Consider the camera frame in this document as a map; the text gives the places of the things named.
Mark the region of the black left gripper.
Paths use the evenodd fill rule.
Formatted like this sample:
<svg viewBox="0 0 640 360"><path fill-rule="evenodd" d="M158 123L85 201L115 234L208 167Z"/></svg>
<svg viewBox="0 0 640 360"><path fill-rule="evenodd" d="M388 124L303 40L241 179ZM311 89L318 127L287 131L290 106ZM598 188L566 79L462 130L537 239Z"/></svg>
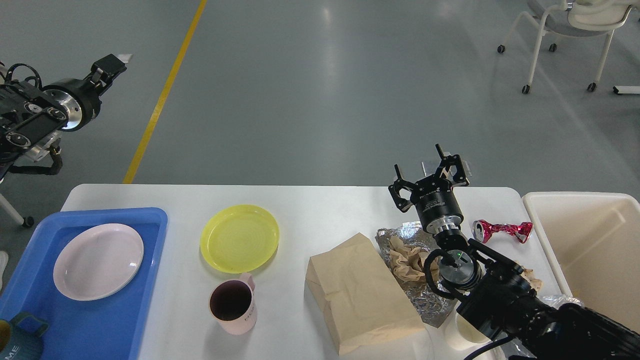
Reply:
<svg viewBox="0 0 640 360"><path fill-rule="evenodd" d="M92 64L89 78L67 78L44 86L42 91L52 96L67 113L62 132L77 132L96 119L102 107L100 97L126 70L123 61L108 54Z"/></svg>

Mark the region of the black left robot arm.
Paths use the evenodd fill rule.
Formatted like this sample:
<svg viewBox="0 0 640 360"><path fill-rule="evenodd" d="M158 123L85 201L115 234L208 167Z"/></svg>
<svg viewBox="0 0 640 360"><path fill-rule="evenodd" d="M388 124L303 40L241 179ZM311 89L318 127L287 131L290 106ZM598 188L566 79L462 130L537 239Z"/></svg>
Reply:
<svg viewBox="0 0 640 360"><path fill-rule="evenodd" d="M43 85L41 75L14 78L22 63L1 74L1 175L56 175L61 171L61 135L77 132L101 111L101 96L126 71L114 54L94 62L82 79L61 79Z"/></svg>

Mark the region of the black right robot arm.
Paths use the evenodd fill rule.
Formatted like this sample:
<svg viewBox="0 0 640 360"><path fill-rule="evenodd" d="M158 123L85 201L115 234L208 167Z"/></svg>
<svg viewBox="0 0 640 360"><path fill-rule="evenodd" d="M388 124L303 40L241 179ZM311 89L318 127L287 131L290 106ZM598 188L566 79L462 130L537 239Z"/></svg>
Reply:
<svg viewBox="0 0 640 360"><path fill-rule="evenodd" d="M422 230L436 243L419 264L430 291L459 301L457 314L490 341L467 358L517 339L537 360L637 360L637 332L576 303L543 303L524 267L487 246L493 225L477 221L472 238L463 234L454 187L469 185L467 166L457 153L435 148L434 173L409 181L395 165L388 190L401 212L415 207Z"/></svg>

